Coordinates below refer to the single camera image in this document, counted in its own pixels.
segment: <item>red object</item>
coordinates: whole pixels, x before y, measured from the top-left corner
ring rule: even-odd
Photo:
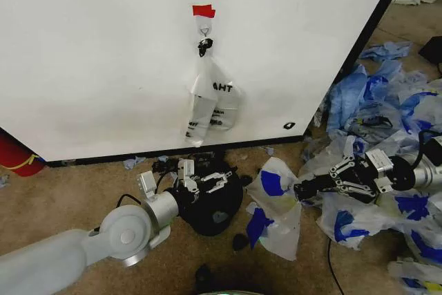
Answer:
[[[0,133],[0,165],[20,176],[30,176],[45,166],[37,158],[38,156],[14,138]]]
[[[209,5],[193,5],[193,15],[200,15],[201,17],[215,17],[215,10],[212,9],[212,4]]]

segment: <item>black cable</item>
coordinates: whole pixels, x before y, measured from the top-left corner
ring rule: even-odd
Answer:
[[[422,157],[423,157],[423,135],[425,133],[429,133],[429,134],[433,134],[433,135],[441,135],[441,133],[439,133],[437,131],[431,131],[429,129],[423,129],[422,131],[419,131],[419,152],[417,154],[416,160],[414,161],[414,163],[412,165],[412,169],[415,169],[419,165],[419,162],[421,162],[421,160],[422,160]]]
[[[158,179],[158,182],[157,182],[157,188],[155,189],[155,193],[158,192],[158,188],[160,187],[161,180],[163,180],[163,177],[164,177],[166,174],[169,174],[169,172],[164,173],[164,174],[161,175],[160,178]]]
[[[343,289],[339,285],[338,279],[336,278],[336,276],[334,275],[334,272],[333,272],[332,262],[330,261],[330,246],[331,245],[332,245],[332,240],[331,240],[331,238],[329,238],[329,244],[328,244],[328,248],[327,248],[327,261],[329,263],[330,272],[331,272],[331,275],[333,276],[334,282],[336,283],[336,285],[339,288],[340,293],[342,295],[345,295]]]
[[[140,200],[138,200],[137,198],[133,197],[133,196],[132,196],[131,194],[129,194],[129,193],[124,193],[124,194],[121,195],[121,197],[119,198],[116,207],[119,207],[119,206],[122,204],[123,198],[125,198],[125,197],[128,197],[128,198],[130,198],[131,200],[133,200],[133,201],[135,201],[135,202],[137,202],[138,204],[141,205],[141,201],[140,201]]]

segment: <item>brown carpet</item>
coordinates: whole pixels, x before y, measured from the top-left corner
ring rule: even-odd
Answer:
[[[411,39],[416,44],[405,58],[406,70],[421,69],[437,78],[432,65],[417,55],[433,35],[442,35],[442,1],[417,7],[390,6],[371,44]],[[364,61],[373,70],[378,64]],[[297,174],[304,143],[275,145],[275,156]],[[240,174],[254,176],[269,156],[259,148],[236,149],[227,154]],[[139,196],[135,176],[149,170],[152,160],[132,171],[122,162],[91,166],[46,168],[31,178],[11,173],[10,185],[0,189],[0,255],[71,228],[92,229],[115,207],[122,193]],[[2,170],[0,175],[8,173]],[[164,185],[170,185],[170,178]],[[304,208],[298,259],[285,261],[258,245],[234,253],[234,234],[244,233],[249,216],[242,208],[221,235],[197,235],[183,220],[172,224],[171,237],[134,267],[107,259],[89,267],[82,278],[61,294],[194,294],[194,273],[203,263],[225,289],[247,289],[264,294],[338,294],[326,261],[327,238],[316,225],[320,211]],[[386,265],[396,259],[405,244],[403,237],[384,231],[363,241],[360,251],[332,245],[331,261],[349,294],[401,294]]]

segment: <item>red tape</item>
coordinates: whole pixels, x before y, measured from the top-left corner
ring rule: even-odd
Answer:
[[[201,17],[215,17],[215,10],[212,9],[212,4],[209,5],[193,5],[193,15],[200,15]]]

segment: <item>white wall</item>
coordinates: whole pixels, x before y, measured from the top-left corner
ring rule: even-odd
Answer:
[[[189,146],[191,5],[211,3],[242,103],[205,143],[301,135],[378,1],[0,0],[0,126],[48,161]]]

